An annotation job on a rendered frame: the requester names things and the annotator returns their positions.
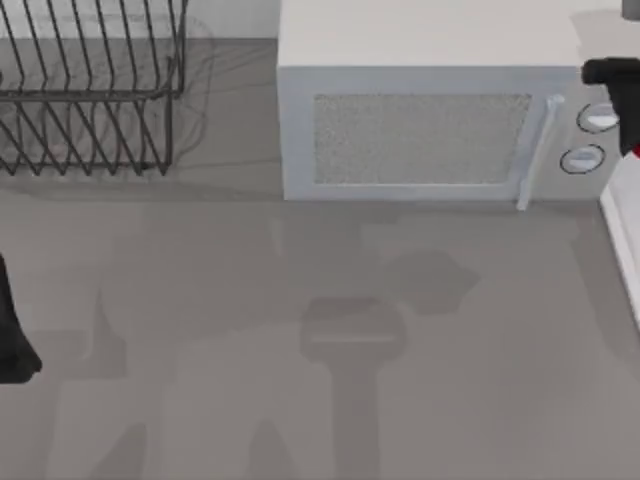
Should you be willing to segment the pale microwave oven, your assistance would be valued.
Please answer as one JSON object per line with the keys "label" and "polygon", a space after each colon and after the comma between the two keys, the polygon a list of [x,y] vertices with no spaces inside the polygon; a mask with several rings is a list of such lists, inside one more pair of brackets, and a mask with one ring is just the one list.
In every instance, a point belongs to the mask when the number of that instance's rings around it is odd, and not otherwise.
{"label": "pale microwave oven", "polygon": [[[277,72],[405,62],[550,68],[565,80],[565,103],[531,202],[592,200],[620,156],[616,128],[589,134],[577,126],[585,105],[608,102],[603,88],[583,85],[580,69],[615,50],[619,10],[620,0],[282,0]],[[563,172],[561,156],[589,144],[606,152],[600,168]]]}

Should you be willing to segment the microwave oven door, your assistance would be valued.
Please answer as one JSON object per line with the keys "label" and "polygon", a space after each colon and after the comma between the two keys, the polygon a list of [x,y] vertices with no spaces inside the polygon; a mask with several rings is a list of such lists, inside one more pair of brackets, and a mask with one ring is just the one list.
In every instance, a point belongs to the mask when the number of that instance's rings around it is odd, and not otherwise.
{"label": "microwave oven door", "polygon": [[513,201],[564,86],[533,66],[280,66],[284,196]]}

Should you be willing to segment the microwave knob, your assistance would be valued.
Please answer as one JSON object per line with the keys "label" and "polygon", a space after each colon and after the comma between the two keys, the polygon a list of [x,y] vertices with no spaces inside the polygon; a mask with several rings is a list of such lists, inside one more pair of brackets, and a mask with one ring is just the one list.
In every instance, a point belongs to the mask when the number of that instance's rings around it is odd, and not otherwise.
{"label": "microwave knob", "polygon": [[586,175],[597,169],[606,159],[605,150],[596,144],[567,150],[560,158],[559,166],[569,175]]}
{"label": "microwave knob", "polygon": [[600,134],[616,128],[619,118],[611,103],[599,102],[585,105],[578,113],[576,122],[581,131]]}

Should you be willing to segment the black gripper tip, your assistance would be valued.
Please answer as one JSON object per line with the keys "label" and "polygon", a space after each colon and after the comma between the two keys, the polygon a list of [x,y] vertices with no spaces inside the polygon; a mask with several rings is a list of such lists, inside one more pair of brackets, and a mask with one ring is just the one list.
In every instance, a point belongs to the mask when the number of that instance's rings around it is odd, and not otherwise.
{"label": "black gripper tip", "polygon": [[42,367],[19,322],[6,262],[0,254],[0,385],[25,384]]}

